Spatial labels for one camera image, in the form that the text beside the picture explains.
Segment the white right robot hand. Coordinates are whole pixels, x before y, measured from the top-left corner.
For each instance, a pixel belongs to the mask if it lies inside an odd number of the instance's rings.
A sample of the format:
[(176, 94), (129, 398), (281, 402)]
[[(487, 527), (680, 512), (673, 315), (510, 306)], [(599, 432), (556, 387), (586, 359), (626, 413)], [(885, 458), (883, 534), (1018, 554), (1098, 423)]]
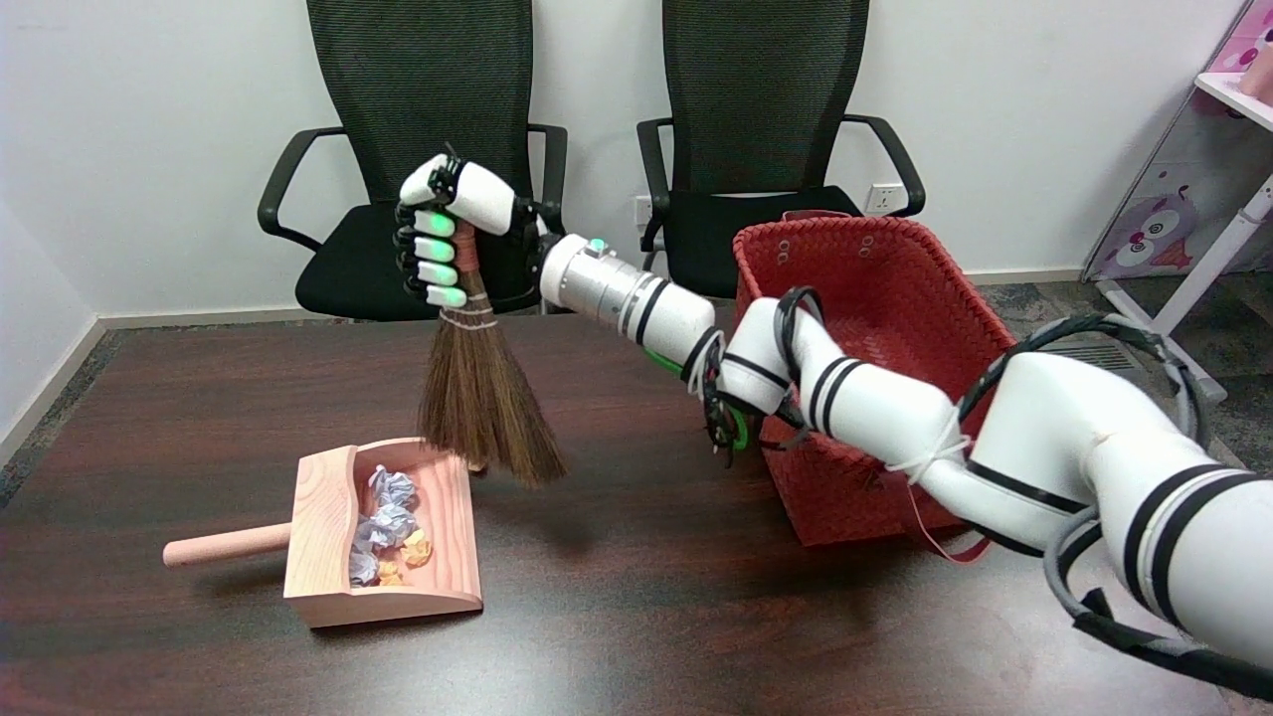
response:
[(460, 285), (460, 228), (512, 240), (532, 276), (550, 234), (535, 201), (485, 167), (440, 153), (414, 169), (395, 206), (395, 248), (409, 294), (440, 310), (461, 310), (474, 296)]

